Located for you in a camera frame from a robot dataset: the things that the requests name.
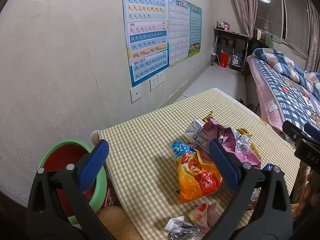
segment wall switch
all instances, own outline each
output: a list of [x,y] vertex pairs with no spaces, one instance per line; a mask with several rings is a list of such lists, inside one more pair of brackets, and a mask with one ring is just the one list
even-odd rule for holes
[[135,86],[130,89],[131,102],[137,101],[141,97],[141,86]]
[[160,85],[162,82],[164,82],[164,73],[163,71],[159,74],[157,74],[158,76],[158,84]]
[[154,75],[152,78],[149,79],[149,82],[150,82],[150,91],[152,91],[158,86],[158,76]]

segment box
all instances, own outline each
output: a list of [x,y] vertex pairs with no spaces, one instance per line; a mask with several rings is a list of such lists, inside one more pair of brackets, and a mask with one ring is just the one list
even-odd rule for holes
[[233,45],[234,45],[234,40],[229,40],[228,47],[233,48]]
[[204,121],[196,119],[186,129],[185,134],[190,136],[202,149],[209,152],[209,139],[203,130]]

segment small desk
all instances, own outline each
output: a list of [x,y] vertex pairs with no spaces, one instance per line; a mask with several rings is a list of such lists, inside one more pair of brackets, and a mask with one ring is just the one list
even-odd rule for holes
[[239,68],[241,69],[242,73],[244,71],[244,65],[245,65],[245,62],[246,62],[246,59],[247,59],[247,49],[248,49],[248,42],[249,42],[249,39],[251,39],[250,36],[248,35],[245,35],[245,34],[241,34],[241,33],[235,33],[235,32],[231,32],[231,31],[225,31],[225,30],[221,30],[221,29],[218,29],[218,28],[214,28],[214,35],[215,35],[215,42],[214,42],[214,52],[217,53],[217,49],[218,47],[220,48],[227,48],[227,49],[232,49],[230,47],[226,47],[226,46],[222,46],[222,45],[218,45],[218,40],[219,40],[219,37],[222,35],[222,36],[228,36],[230,37],[231,39],[234,39],[235,40],[235,44],[234,44],[234,48],[236,46],[236,40],[237,39],[241,39],[241,40],[244,40],[245,41],[245,57],[244,57],[244,62],[242,64],[242,66],[239,66],[239,65],[236,65],[236,64],[233,64],[232,63],[232,60],[233,60],[233,55],[234,55],[234,48],[233,48],[233,51],[232,51],[232,58],[231,58],[231,65],[235,68]]
[[[250,110],[222,94],[211,89],[98,131],[99,138],[110,143],[106,164],[115,191],[143,239],[167,239],[168,232],[163,227],[169,219],[187,215],[203,202],[217,201],[219,214],[230,202],[232,193],[227,189],[183,204],[175,192],[179,184],[171,143],[190,141],[184,133],[186,127],[194,119],[205,117],[210,110],[219,123],[247,128],[253,134],[250,140],[262,157],[261,166],[273,163],[281,167],[291,192],[300,163],[294,150]],[[250,215],[251,212],[245,213],[241,226],[248,222]]]

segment educational poster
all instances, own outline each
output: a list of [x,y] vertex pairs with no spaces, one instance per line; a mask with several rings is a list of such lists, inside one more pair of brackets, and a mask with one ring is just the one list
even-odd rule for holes
[[188,58],[190,43],[190,7],[185,0],[169,1],[169,65]]
[[169,66],[168,0],[123,0],[132,87]]
[[201,8],[190,3],[190,46],[189,46],[188,57],[192,57],[193,55],[200,52],[201,24],[202,24]]

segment white floor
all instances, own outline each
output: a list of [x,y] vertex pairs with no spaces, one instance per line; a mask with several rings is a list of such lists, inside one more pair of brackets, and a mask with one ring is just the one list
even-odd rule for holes
[[241,98],[245,102],[244,76],[239,71],[220,67],[216,63],[214,63],[214,66],[209,65],[176,102],[211,88],[218,88],[232,98]]

